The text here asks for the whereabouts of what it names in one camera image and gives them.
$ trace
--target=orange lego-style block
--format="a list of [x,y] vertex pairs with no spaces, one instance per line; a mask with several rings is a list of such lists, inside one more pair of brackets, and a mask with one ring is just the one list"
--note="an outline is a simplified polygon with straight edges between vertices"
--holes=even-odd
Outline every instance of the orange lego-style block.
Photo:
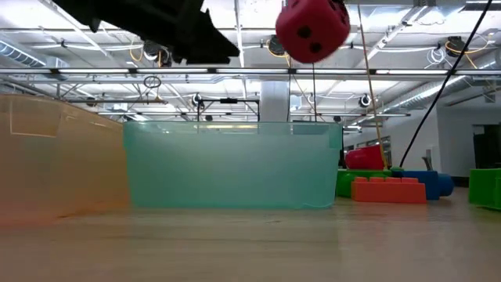
[[414,178],[357,177],[351,183],[355,201],[380,203],[426,204],[426,188]]

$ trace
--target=green block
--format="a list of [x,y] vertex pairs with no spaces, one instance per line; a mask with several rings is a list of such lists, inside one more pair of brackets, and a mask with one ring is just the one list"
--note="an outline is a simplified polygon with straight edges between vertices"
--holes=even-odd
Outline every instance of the green block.
[[339,169],[337,172],[336,196],[351,197],[351,182],[355,177],[388,177],[391,171]]
[[470,171],[470,203],[501,210],[501,168]]

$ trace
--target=red cube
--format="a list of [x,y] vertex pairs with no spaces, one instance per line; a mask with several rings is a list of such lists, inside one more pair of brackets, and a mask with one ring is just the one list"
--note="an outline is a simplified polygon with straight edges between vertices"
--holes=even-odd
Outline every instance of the red cube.
[[276,20],[276,36],[298,62],[315,63],[341,46],[350,33],[341,0],[290,0]]

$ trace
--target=blue block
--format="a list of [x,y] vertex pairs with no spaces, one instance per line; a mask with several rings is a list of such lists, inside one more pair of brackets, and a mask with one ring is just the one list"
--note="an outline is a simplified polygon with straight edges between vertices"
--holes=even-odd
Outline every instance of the blue block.
[[438,200],[440,196],[448,196],[454,189],[454,183],[449,175],[435,171],[394,171],[394,177],[417,178],[426,186],[426,199]]

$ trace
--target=green box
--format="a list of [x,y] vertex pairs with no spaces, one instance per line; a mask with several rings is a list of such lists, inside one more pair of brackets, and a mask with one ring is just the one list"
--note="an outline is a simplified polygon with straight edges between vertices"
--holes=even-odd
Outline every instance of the green box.
[[470,203],[501,210],[501,168],[470,171]]
[[341,126],[130,121],[124,146],[137,208],[329,208]]
[[351,182],[357,176],[366,178],[388,177],[391,176],[391,171],[339,169],[337,171],[336,196],[351,197]]

